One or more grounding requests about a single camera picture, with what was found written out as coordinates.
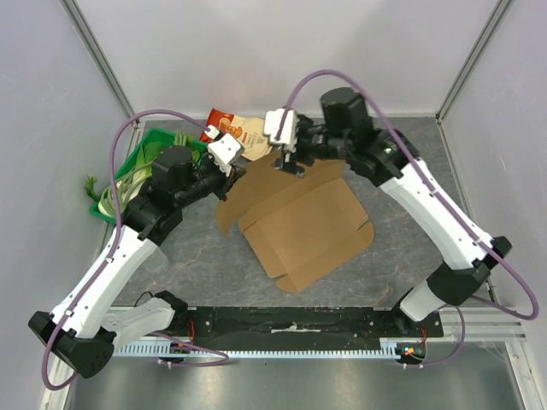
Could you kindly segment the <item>brown cardboard box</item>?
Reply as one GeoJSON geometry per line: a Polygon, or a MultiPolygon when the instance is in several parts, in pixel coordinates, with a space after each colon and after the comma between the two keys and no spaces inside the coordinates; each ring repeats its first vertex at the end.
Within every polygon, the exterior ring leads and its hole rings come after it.
{"type": "Polygon", "coordinates": [[[215,217],[222,232],[238,225],[276,286],[296,293],[367,249],[374,227],[341,160],[318,160],[299,178],[275,169],[276,159],[247,164],[215,217]]]}

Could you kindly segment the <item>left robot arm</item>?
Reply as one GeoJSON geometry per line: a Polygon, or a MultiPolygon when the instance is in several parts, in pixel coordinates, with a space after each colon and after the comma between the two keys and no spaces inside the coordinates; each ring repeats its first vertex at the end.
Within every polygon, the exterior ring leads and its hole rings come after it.
{"type": "Polygon", "coordinates": [[[82,378],[97,375],[120,347],[156,331],[178,336],[187,327],[185,302],[161,291],[123,313],[109,308],[129,278],[182,221],[183,208],[214,194],[221,201],[245,171],[244,149],[212,143],[199,163],[185,146],[163,149],[151,174],[126,205],[121,226],[75,289],[51,312],[37,311],[29,328],[82,378]]]}

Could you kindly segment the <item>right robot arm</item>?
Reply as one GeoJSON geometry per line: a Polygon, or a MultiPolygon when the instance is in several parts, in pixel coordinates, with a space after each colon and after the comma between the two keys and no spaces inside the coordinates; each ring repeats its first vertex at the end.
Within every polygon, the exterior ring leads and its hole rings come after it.
{"type": "Polygon", "coordinates": [[[282,108],[267,112],[264,134],[281,149],[277,169],[298,177],[317,160],[343,160],[357,175],[397,201],[429,236],[443,257],[439,268],[407,292],[391,315],[393,330],[411,336],[443,305],[459,306],[488,279],[511,250],[510,241],[477,227],[447,197],[410,143],[405,155],[386,129],[374,126],[365,98],[350,87],[322,95],[324,120],[282,108]]]}

